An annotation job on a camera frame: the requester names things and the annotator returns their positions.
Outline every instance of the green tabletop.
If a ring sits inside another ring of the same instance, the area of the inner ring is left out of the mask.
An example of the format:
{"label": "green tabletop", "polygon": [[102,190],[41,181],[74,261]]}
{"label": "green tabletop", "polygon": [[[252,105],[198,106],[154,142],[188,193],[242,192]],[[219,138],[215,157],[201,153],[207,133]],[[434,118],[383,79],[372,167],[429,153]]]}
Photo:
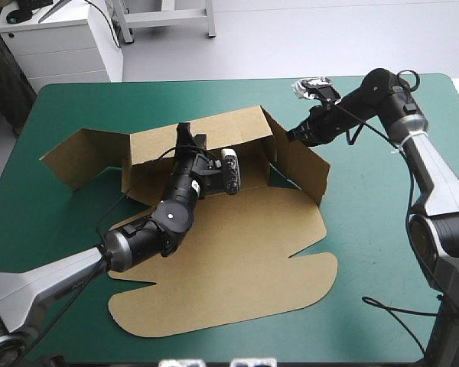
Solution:
{"label": "green tabletop", "polygon": [[[342,95],[361,77],[333,78]],[[217,80],[170,83],[63,84],[42,89],[0,180],[0,271],[27,271],[98,242],[98,217],[119,196],[118,170],[109,169],[72,193],[39,158],[78,128],[138,132],[201,116],[262,105],[286,128],[308,115],[293,80]],[[430,122],[430,138],[459,176],[459,97],[451,80],[424,75],[415,98]],[[376,119],[373,124],[379,126]],[[408,172],[372,132],[353,147],[345,137],[316,148],[331,163],[321,212],[328,235],[303,253],[332,252],[336,283],[304,310],[227,326],[143,339],[112,320],[112,294],[142,286],[102,276],[36,348],[31,357],[61,353],[71,362],[146,362],[197,357],[223,362],[237,356],[274,356],[288,362],[412,361],[421,357],[386,312],[363,304],[436,311],[438,301],[416,263],[404,230]],[[126,200],[114,223],[142,205]],[[57,310],[53,308],[49,315]],[[426,343],[433,319],[405,317]]]}

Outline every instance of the flattened cardboard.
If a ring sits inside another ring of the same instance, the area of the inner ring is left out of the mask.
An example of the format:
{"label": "flattened cardboard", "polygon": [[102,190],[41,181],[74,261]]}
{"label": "flattened cardboard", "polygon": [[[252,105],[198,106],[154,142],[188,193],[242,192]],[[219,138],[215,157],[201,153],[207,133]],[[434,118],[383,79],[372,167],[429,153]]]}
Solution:
{"label": "flattened cardboard", "polygon": [[[81,129],[41,160],[73,190],[108,166],[122,168],[127,191],[176,140],[177,125],[131,135]],[[170,258],[154,257],[113,278],[157,285],[116,294],[109,309],[139,336],[166,336],[296,310],[320,300],[332,286],[337,260],[322,253],[289,258],[326,235],[317,205],[330,165],[254,106],[190,122],[219,154],[234,148],[242,191],[197,204],[196,222]],[[156,205],[173,166],[173,152],[142,178],[129,196]],[[268,187],[269,163],[301,190]],[[133,308],[146,312],[131,312]]]}
{"label": "flattened cardboard", "polygon": [[109,273],[156,283],[111,297],[109,311],[129,333],[168,336],[297,310],[330,290],[332,254],[289,258],[326,236],[316,203],[302,191],[263,187],[213,196],[198,203],[195,216],[171,257]]}

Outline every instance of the black cable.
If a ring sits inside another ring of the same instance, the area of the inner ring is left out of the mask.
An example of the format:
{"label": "black cable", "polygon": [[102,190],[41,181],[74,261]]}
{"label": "black cable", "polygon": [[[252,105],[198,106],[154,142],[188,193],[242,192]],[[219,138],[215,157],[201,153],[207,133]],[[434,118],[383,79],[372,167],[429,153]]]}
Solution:
{"label": "black cable", "polygon": [[141,182],[141,180],[157,165],[157,163],[159,161],[161,161],[161,159],[167,155],[168,153],[170,153],[171,151],[174,151],[178,148],[183,148],[183,149],[192,149],[194,151],[199,151],[199,152],[202,152],[202,153],[206,153],[210,156],[212,156],[214,159],[218,159],[218,157],[208,151],[207,149],[204,149],[204,148],[199,148],[199,147],[194,147],[193,145],[179,145],[179,146],[175,146],[175,147],[172,147],[168,150],[166,150],[165,152],[163,152],[158,158],[156,158],[154,161],[152,161],[147,167],[146,167],[146,170],[145,172],[140,176],[138,177],[138,179],[127,189],[127,191],[124,192],[123,195],[121,195],[108,209],[107,211],[101,215],[101,217],[99,218],[99,220],[97,221],[97,224],[96,224],[96,227],[95,227],[95,230],[97,232],[97,234],[99,235],[100,237],[100,240],[102,241],[102,244],[104,244],[106,242],[106,239],[104,238],[104,235],[102,234],[102,232],[100,231],[100,225],[102,224],[102,221],[119,205],[119,203],[121,203],[121,201],[123,201],[127,196],[128,194],[131,192],[132,189],[135,188],[135,186],[137,184],[139,184]]}
{"label": "black cable", "polygon": [[53,328],[53,326],[56,324],[56,322],[64,315],[65,312],[67,312],[68,308],[73,304],[75,300],[82,294],[83,290],[86,288],[86,286],[90,283],[90,281],[95,277],[97,272],[100,270],[102,264],[106,260],[106,255],[103,254],[100,260],[97,262],[93,270],[90,272],[86,280],[83,282],[83,284],[78,288],[78,291],[66,302],[63,307],[61,307],[61,310],[56,314],[56,316],[52,319],[52,321],[49,322],[49,324],[44,328],[44,330],[39,334],[39,336],[30,344],[30,346],[27,347],[27,349],[24,351],[24,354],[19,358],[18,361],[22,360],[39,342],[46,336],[46,334]]}
{"label": "black cable", "polygon": [[116,37],[116,33],[114,32],[114,28],[112,27],[112,25],[110,24],[110,21],[109,19],[107,19],[106,15],[104,14],[104,12],[95,4],[93,4],[90,0],[84,0],[87,4],[90,4],[92,5],[95,9],[97,9],[98,11],[100,11],[100,14],[102,14],[102,16],[104,17],[104,19],[106,19],[106,22],[107,22],[107,25],[109,26],[109,30],[110,30],[110,33],[112,35],[112,39],[114,40],[114,44],[116,45],[117,48],[121,48],[121,45],[119,44],[119,41],[117,40],[117,37]]}
{"label": "black cable", "polygon": [[416,345],[420,348],[420,350],[422,351],[422,354],[424,357],[426,357],[426,353],[425,353],[425,348],[423,347],[423,345],[420,343],[420,340],[418,340],[417,336],[410,330],[410,328],[408,326],[406,326],[406,324],[403,322],[403,320],[401,320],[394,312],[392,312],[392,307],[388,307],[388,306],[385,306],[384,304],[382,304],[381,302],[379,302],[378,300],[375,300],[373,298],[370,298],[370,297],[362,297],[362,300],[366,303],[366,304],[370,304],[371,306],[374,306],[374,307],[378,307],[378,308],[381,308],[383,310],[385,310],[387,313],[389,313],[392,317],[394,317],[394,319],[396,321],[398,321],[398,323],[403,326],[403,328],[406,330],[406,332],[408,334],[410,334],[410,336],[413,338],[413,340],[415,341]]}
{"label": "black cable", "polygon": [[427,316],[427,317],[437,317],[438,313],[435,312],[422,312],[422,311],[415,311],[415,310],[407,310],[405,308],[396,308],[391,306],[385,306],[378,300],[372,297],[362,297],[362,302],[368,304],[372,307],[380,308],[381,310],[390,310],[392,312],[400,312],[400,313],[407,313],[409,315],[416,315],[416,316]]}

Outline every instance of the cardboard flap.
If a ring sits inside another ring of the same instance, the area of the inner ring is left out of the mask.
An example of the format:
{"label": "cardboard flap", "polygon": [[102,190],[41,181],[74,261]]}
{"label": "cardboard flap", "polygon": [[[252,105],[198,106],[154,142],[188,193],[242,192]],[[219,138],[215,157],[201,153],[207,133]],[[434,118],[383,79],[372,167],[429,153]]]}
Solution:
{"label": "cardboard flap", "polygon": [[[262,109],[253,106],[190,121],[192,135],[206,134],[207,149],[219,149],[264,138],[272,134]],[[177,140],[177,124],[131,135],[131,163],[143,164],[158,158]],[[167,154],[173,157],[174,152]]]}
{"label": "cardboard flap", "polygon": [[300,190],[260,187],[208,197],[195,218],[169,258],[109,273],[156,282],[111,298],[109,310],[123,329],[167,336],[297,310],[324,297],[334,282],[332,254],[289,258],[326,235],[316,203]]}
{"label": "cardboard flap", "polygon": [[290,142],[286,130],[267,111],[263,112],[275,138],[278,169],[320,205],[330,164],[300,141]]}
{"label": "cardboard flap", "polygon": [[129,135],[82,128],[46,153],[43,161],[72,190],[129,156]]}

